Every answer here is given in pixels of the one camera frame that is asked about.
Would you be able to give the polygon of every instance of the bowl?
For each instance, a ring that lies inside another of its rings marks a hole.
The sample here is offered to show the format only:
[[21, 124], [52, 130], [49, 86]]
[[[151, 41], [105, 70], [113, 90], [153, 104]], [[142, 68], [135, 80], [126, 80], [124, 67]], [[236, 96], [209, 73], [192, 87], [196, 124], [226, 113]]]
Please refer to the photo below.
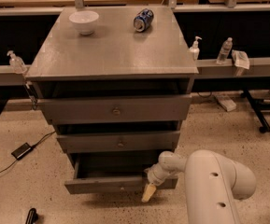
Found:
[[82, 35], [89, 35], [95, 31], [99, 15], [94, 11], [77, 11], [69, 16], [73, 27]]

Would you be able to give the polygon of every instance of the pump bottle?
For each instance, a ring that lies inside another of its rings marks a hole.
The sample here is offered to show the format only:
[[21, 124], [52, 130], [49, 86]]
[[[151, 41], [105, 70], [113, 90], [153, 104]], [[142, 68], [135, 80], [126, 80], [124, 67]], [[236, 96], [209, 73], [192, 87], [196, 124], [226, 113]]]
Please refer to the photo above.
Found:
[[190, 47], [190, 53], [192, 54], [193, 59], [196, 61], [198, 59], [200, 49], [198, 48], [198, 39], [202, 40], [201, 37], [196, 36], [192, 46]]
[[232, 42], [232, 38], [228, 37], [228, 39], [226, 41], [223, 42], [221, 48], [220, 48], [220, 53], [219, 56], [217, 58], [217, 63], [218, 64], [223, 64], [225, 63], [230, 50], [232, 48], [233, 42]]
[[16, 74], [24, 74], [27, 71], [27, 68], [21, 57], [16, 56], [13, 50], [7, 52], [7, 56], [10, 56], [10, 66], [13, 68]]

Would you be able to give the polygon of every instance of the soda can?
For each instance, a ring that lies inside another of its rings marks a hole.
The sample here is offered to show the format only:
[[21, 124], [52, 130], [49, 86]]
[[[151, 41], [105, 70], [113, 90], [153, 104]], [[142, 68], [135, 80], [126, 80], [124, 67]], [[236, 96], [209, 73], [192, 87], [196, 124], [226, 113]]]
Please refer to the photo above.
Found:
[[141, 10], [134, 19], [134, 28], [138, 32], [146, 31], [153, 21], [154, 14], [150, 9], [143, 9]]

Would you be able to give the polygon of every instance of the speckled concrete floor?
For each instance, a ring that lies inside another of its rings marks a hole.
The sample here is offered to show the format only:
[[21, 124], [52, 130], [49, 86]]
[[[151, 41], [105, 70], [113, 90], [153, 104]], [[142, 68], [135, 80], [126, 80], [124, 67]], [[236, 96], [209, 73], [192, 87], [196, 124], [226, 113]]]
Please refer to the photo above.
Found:
[[[209, 149], [246, 164], [258, 184], [251, 198], [236, 202], [241, 222], [270, 224], [270, 133], [259, 133], [260, 123], [247, 103], [237, 104], [229, 113], [212, 99], [192, 104], [177, 153]], [[0, 170], [14, 161], [10, 153], [16, 147], [32, 145], [52, 131], [40, 111], [11, 107], [0, 116]], [[266, 118], [270, 122], [270, 113]], [[149, 203], [140, 202], [140, 192], [70, 195], [64, 181], [72, 174], [54, 134], [0, 175], [0, 224], [24, 224], [31, 207], [40, 215], [39, 224], [188, 223], [183, 174], [176, 189], [157, 191]]]

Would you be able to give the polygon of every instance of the robotic arm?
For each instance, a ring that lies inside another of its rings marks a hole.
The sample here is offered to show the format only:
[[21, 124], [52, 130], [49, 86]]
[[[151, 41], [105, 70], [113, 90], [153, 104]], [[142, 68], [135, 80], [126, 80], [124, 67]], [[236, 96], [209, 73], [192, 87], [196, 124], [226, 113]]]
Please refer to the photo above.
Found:
[[247, 199], [256, 189], [255, 175], [248, 167], [208, 150], [195, 151], [187, 160], [165, 151], [148, 169], [142, 202], [178, 172], [184, 172], [190, 224], [240, 223], [234, 199]]

